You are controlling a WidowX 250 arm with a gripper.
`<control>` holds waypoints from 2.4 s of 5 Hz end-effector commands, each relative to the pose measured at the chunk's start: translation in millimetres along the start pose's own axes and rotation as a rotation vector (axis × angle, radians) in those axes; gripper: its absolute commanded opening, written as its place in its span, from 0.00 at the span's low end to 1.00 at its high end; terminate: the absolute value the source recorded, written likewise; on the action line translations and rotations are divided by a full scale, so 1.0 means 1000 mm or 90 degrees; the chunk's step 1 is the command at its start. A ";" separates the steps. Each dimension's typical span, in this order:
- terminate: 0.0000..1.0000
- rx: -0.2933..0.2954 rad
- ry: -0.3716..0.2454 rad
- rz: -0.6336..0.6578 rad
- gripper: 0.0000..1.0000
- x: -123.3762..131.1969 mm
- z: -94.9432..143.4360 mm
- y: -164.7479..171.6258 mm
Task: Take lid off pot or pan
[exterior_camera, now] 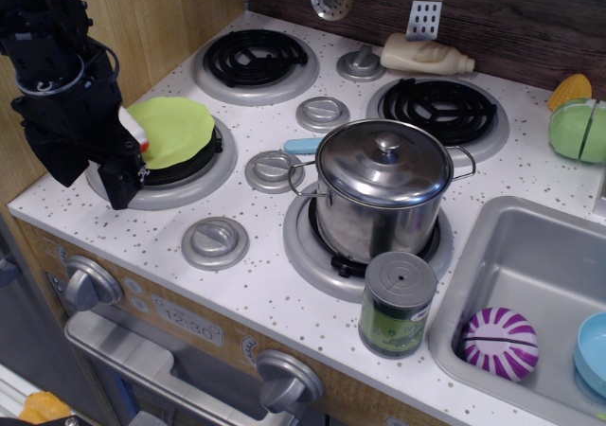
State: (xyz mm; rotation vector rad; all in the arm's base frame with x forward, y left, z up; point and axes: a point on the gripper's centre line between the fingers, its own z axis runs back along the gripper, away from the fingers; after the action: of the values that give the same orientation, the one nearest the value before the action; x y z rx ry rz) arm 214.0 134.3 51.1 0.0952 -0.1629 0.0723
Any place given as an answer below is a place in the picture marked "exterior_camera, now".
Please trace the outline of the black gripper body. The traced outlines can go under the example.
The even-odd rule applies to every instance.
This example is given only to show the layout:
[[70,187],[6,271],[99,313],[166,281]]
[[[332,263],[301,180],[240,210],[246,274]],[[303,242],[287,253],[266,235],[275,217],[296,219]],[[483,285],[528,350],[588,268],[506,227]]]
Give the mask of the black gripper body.
[[15,98],[30,147],[48,173],[70,186],[90,162],[133,187],[142,186],[136,139],[118,118],[122,95],[114,81],[87,81],[57,94]]

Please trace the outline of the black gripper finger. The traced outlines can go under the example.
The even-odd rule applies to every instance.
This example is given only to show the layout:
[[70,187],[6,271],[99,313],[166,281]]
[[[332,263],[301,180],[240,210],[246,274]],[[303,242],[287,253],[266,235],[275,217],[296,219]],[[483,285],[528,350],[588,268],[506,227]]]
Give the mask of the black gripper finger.
[[98,168],[98,174],[110,205],[122,210],[143,188],[147,165],[141,156],[113,158]]

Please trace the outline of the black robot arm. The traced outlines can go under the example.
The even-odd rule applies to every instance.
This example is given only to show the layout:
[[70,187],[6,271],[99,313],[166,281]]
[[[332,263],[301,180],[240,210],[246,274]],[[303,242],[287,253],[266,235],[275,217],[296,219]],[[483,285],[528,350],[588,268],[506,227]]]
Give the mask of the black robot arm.
[[89,167],[114,209],[147,174],[141,145],[119,119],[115,53],[88,34],[81,0],[1,0],[1,52],[15,70],[25,138],[48,172],[71,186]]

